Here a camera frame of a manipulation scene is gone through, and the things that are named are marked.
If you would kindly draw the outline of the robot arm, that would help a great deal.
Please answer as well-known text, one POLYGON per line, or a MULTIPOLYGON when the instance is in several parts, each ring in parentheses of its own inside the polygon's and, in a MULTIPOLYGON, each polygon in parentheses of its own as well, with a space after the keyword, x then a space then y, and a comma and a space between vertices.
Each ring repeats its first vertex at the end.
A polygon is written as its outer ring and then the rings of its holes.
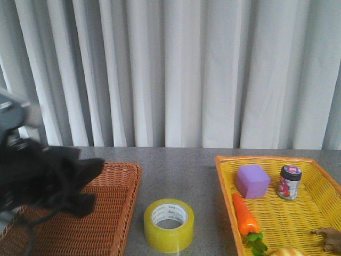
POLYGON ((44 207, 82 218, 94 209, 95 195, 83 188, 102 172, 100 158, 80 159, 77 148, 44 146, 16 135, 33 108, 1 89, 1 211, 18 206, 44 207))

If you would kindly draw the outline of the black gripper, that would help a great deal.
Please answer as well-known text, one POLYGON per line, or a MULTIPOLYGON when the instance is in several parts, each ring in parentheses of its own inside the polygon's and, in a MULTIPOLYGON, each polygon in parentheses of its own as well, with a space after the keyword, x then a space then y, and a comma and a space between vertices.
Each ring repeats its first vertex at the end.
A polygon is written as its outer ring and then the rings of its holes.
MULTIPOLYGON (((78 159, 77 148, 44 146, 31 139, 16 139, 1 144, 1 211, 26 204, 40 204, 59 188, 56 171, 64 160, 72 162, 72 183, 84 188, 102 173, 101 158, 78 159)), ((93 194, 71 195, 62 211, 74 216, 87 216, 94 210, 93 194)))

